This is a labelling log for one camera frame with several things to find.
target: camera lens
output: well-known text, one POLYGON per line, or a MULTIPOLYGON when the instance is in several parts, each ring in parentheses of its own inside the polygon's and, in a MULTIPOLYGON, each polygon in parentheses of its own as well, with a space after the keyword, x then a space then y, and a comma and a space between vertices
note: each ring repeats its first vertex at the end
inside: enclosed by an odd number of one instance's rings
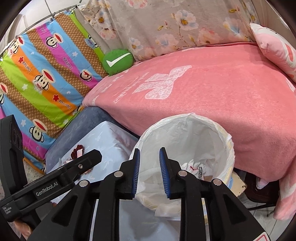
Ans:
POLYGON ((16 143, 16 141, 17 141, 17 135, 16 135, 16 133, 15 133, 15 129, 13 129, 13 142, 14 143, 16 143))
POLYGON ((18 146, 18 148, 20 148, 20 137, 19 137, 19 135, 17 135, 17 146, 18 146))

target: metal screw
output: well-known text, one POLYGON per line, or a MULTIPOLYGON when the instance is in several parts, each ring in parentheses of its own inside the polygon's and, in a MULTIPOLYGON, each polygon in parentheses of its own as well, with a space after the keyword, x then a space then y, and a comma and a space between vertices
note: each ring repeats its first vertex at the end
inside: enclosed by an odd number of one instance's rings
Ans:
POLYGON ((213 183, 215 184, 215 185, 217 185, 217 186, 220 186, 221 184, 222 184, 222 181, 220 180, 220 179, 214 179, 213 180, 213 183))
POLYGON ((79 182, 79 186, 81 186, 82 188, 86 187, 89 184, 89 182, 87 180, 82 180, 79 182))
POLYGON ((185 176, 187 176, 187 172, 184 171, 184 170, 179 171, 178 174, 179 174, 179 176, 181 176, 181 177, 185 177, 185 176))
POLYGON ((123 172, 117 171, 117 172, 114 173, 114 176, 116 176, 116 177, 122 177, 123 176, 123 172))

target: pink bedsheet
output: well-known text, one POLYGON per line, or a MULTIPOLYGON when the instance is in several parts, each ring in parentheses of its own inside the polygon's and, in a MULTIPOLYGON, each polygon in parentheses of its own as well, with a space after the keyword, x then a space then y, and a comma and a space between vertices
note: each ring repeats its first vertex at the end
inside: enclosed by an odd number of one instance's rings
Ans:
POLYGON ((179 51, 105 77, 85 97, 141 135, 162 118, 194 112, 232 135, 235 167, 280 179, 276 219, 296 210, 296 97, 286 75, 256 45, 179 51))

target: trash bag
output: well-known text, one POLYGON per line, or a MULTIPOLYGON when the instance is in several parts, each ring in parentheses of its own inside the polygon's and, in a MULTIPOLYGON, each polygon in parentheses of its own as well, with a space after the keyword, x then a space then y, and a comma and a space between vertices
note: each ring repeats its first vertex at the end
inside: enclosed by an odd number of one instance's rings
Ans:
POLYGON ((141 152, 136 198, 155 211, 155 216, 178 220, 181 214, 181 200, 167 199, 163 189, 161 147, 165 147, 168 158, 178 161, 197 178, 219 178, 229 184, 234 166, 231 135, 218 123, 195 113, 164 118, 149 127, 134 147, 141 152))

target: floral curtain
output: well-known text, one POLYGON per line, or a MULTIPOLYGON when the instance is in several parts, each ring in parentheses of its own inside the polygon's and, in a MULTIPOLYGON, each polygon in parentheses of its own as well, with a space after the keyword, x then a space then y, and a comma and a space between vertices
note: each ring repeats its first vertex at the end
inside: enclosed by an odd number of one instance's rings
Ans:
POLYGON ((255 41, 251 0, 90 0, 80 8, 110 50, 137 61, 207 44, 255 41))

